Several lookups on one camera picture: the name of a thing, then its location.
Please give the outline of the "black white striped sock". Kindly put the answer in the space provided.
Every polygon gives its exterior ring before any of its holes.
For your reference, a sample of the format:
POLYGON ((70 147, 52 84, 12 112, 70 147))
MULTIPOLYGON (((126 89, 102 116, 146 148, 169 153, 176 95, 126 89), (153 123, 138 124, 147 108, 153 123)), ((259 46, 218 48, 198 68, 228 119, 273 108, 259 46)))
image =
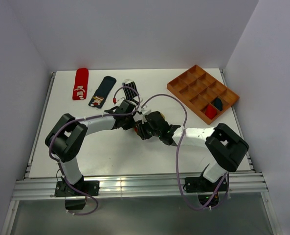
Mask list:
POLYGON ((126 79, 122 82, 123 92, 125 94, 125 98, 132 102, 134 105, 138 105, 142 102, 142 98, 137 90, 136 83, 130 79, 126 79))

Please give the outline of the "red sock with santa pattern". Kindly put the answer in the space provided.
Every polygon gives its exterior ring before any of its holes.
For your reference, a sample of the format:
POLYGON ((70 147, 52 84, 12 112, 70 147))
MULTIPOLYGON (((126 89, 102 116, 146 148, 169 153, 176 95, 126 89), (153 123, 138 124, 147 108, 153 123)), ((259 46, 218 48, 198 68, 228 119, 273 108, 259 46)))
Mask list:
POLYGON ((217 110, 211 104, 208 104, 205 110, 205 115, 209 119, 213 119, 217 115, 217 110))

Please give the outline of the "plain navy ankle sock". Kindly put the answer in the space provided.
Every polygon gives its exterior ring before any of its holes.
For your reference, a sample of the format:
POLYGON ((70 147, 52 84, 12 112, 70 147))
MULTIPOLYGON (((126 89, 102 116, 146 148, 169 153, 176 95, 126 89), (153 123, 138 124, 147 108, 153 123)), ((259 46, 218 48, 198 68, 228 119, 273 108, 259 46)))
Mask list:
POLYGON ((223 110, 223 103, 222 101, 217 97, 214 101, 213 101, 213 105, 221 112, 223 110))

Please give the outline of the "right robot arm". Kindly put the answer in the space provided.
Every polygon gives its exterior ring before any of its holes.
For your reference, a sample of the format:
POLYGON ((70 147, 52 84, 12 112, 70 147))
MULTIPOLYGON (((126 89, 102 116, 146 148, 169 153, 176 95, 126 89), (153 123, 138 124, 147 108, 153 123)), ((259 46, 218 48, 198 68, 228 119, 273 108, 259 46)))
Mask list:
POLYGON ((247 142, 225 123, 210 128, 186 128, 169 124, 158 111, 137 121, 134 130, 142 140, 157 137, 168 146, 186 145, 208 149, 213 160, 200 178, 200 186, 206 191, 212 190, 218 179, 226 173, 235 172, 249 150, 247 142))

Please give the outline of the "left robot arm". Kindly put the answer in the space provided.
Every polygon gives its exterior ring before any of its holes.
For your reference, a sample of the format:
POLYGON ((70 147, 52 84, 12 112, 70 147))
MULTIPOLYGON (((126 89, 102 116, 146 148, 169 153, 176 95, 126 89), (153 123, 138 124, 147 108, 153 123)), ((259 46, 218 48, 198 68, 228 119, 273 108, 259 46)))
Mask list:
POLYGON ((83 174, 77 158, 84 138, 100 131, 119 128, 129 129, 137 106, 123 100, 104 113, 91 117, 74 117, 63 114, 45 139, 49 156, 59 164, 62 175, 67 181, 66 190, 71 195, 79 195, 84 189, 83 174))

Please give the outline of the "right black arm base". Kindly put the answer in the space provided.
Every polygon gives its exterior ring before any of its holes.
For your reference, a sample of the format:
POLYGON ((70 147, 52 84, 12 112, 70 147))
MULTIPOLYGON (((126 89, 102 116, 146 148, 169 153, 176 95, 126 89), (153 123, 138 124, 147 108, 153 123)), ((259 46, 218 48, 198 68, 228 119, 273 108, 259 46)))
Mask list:
POLYGON ((220 177, 216 182, 212 183, 205 179, 203 176, 200 177, 186 177, 183 190, 187 193, 206 193, 198 196, 199 203, 203 206, 210 199, 211 195, 215 191, 216 187, 219 186, 212 200, 209 202, 207 207, 218 206, 227 197, 229 190, 229 175, 220 177))

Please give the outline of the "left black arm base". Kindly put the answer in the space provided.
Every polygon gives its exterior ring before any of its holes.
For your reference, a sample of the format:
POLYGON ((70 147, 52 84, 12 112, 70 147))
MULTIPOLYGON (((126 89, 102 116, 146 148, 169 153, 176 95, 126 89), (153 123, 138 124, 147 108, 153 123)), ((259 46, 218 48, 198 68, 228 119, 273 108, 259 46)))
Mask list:
MULTIPOLYGON (((99 192, 99 181, 84 181, 80 191, 89 194, 91 196, 97 196, 99 192)), ((55 197, 63 197, 65 199, 65 209, 69 211, 82 210, 87 199, 69 199, 69 197, 84 196, 83 194, 71 189, 64 181, 58 181, 56 183, 56 189, 54 193, 55 197)))

